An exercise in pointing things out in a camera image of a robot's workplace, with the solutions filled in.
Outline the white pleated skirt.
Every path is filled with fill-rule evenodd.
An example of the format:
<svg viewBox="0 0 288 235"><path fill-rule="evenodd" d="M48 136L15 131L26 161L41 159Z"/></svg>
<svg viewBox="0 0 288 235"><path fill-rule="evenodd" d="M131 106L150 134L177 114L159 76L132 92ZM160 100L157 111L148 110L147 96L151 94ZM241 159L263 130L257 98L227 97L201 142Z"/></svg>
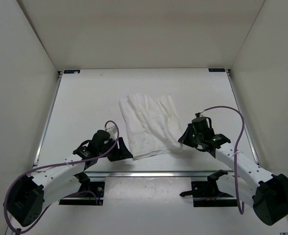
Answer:
<svg viewBox="0 0 288 235"><path fill-rule="evenodd" d="M119 100L119 106L128 146L136 160L183 150L178 142L183 131L170 95L153 99L145 94L129 94Z"/></svg>

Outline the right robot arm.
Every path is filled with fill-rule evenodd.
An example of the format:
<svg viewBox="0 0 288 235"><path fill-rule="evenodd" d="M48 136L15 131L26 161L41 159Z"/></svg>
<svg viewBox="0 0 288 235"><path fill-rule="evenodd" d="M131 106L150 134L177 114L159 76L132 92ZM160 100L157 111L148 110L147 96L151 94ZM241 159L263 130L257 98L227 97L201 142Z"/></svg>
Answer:
<svg viewBox="0 0 288 235"><path fill-rule="evenodd" d="M209 117L194 118L178 141L209 153L234 171L231 175L218 170L201 185L180 193L181 197L192 195L197 199L211 199L226 193L250 206L256 216L269 226L288 215L288 178L263 169L237 151L226 136L214 133Z"/></svg>

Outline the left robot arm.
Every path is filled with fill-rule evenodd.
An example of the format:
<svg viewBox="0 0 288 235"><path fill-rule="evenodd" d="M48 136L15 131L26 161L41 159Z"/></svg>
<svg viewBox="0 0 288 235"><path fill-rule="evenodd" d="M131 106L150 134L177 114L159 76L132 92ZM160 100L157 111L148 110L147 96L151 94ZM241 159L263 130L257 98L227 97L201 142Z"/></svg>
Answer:
<svg viewBox="0 0 288 235"><path fill-rule="evenodd" d="M54 202L72 194L90 194L90 179L85 170L100 158L110 162L132 159L123 138L114 138L109 130L98 130L91 140L85 140L61 164L39 168L17 178L9 188L3 204L4 214L12 215L27 227Z"/></svg>

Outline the right blue table label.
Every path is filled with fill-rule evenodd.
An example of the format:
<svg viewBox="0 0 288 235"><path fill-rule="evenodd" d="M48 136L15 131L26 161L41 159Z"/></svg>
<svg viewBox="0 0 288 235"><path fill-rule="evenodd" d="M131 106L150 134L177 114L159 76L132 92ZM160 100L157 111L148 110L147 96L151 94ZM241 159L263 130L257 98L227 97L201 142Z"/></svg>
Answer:
<svg viewBox="0 0 288 235"><path fill-rule="evenodd" d="M209 72L225 72L224 68L208 68Z"/></svg>

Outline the blue table label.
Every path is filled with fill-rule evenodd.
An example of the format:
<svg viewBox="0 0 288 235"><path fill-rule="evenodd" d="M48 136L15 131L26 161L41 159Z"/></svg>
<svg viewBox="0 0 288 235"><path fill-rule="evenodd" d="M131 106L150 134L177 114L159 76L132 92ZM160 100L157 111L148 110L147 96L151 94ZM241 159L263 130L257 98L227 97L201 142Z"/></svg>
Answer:
<svg viewBox="0 0 288 235"><path fill-rule="evenodd" d="M64 70L63 74L79 74L80 70Z"/></svg>
<svg viewBox="0 0 288 235"><path fill-rule="evenodd" d="M208 68L209 72L225 72L224 68Z"/></svg>

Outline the left blue table label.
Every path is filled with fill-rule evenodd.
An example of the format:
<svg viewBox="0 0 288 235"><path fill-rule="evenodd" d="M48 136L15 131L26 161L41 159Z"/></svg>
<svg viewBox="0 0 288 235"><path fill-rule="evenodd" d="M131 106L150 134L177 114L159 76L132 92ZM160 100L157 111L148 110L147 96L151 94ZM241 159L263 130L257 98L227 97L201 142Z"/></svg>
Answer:
<svg viewBox="0 0 288 235"><path fill-rule="evenodd" d="M64 70L63 74L79 74L80 70Z"/></svg>

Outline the aluminium table front rail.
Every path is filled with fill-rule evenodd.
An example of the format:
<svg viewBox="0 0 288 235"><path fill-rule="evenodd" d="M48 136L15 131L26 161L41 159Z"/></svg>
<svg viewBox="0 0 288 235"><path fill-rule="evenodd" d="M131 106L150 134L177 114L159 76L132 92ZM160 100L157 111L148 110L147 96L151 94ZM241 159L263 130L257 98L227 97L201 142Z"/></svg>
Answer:
<svg viewBox="0 0 288 235"><path fill-rule="evenodd" d="M105 171L88 171L85 174L89 178L106 178L106 177L207 177L215 171L129 171L129 172L105 172Z"/></svg>

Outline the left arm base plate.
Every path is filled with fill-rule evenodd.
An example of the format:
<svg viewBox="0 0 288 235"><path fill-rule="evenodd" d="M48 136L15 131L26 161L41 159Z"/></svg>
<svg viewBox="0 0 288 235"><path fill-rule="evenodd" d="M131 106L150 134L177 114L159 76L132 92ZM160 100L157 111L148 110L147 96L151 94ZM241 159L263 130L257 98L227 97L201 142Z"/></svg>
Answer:
<svg viewBox="0 0 288 235"><path fill-rule="evenodd" d="M59 205L67 206L102 206L104 197L104 181L91 181L85 173L78 173L75 177L79 180L80 188L59 201Z"/></svg>

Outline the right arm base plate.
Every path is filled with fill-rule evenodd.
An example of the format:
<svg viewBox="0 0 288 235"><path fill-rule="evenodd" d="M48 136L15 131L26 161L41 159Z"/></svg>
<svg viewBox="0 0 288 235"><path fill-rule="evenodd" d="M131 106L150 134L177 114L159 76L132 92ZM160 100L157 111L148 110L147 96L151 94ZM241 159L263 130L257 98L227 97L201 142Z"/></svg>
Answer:
<svg viewBox="0 0 288 235"><path fill-rule="evenodd" d="M218 189L217 181L225 175L229 176L227 171L218 170L207 176L206 180L194 180L191 182L191 190L183 191L179 195L192 196L195 208L236 207L236 199Z"/></svg>

